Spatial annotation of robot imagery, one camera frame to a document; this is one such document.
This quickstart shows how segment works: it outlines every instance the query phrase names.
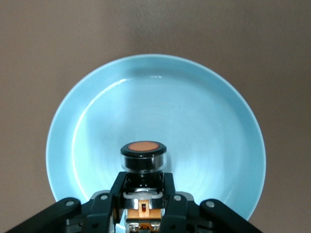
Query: light blue dish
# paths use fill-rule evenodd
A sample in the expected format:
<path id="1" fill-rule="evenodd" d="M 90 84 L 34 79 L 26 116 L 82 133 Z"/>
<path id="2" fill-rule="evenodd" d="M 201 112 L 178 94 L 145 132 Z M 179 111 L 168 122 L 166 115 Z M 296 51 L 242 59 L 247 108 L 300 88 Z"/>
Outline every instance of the light blue dish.
<path id="1" fill-rule="evenodd" d="M 148 54 L 110 62 L 83 78 L 59 106 L 46 161 L 56 200 L 87 202 L 111 188 L 120 148 L 159 141 L 177 191 L 196 203 L 219 199 L 249 219 L 264 184 L 266 160 L 259 125 L 242 96 L 195 62 Z"/>

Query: brown background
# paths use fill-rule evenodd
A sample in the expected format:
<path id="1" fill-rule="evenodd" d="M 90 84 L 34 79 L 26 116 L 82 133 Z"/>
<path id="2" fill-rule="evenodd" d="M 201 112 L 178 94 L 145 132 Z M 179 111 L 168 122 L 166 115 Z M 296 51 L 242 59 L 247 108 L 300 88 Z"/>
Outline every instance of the brown background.
<path id="1" fill-rule="evenodd" d="M 310 232 L 311 1 L 0 1 L 0 232 L 54 202 L 46 138 L 63 97 L 117 58 L 165 53 L 232 83 L 261 126 L 266 183 L 251 222 Z"/>

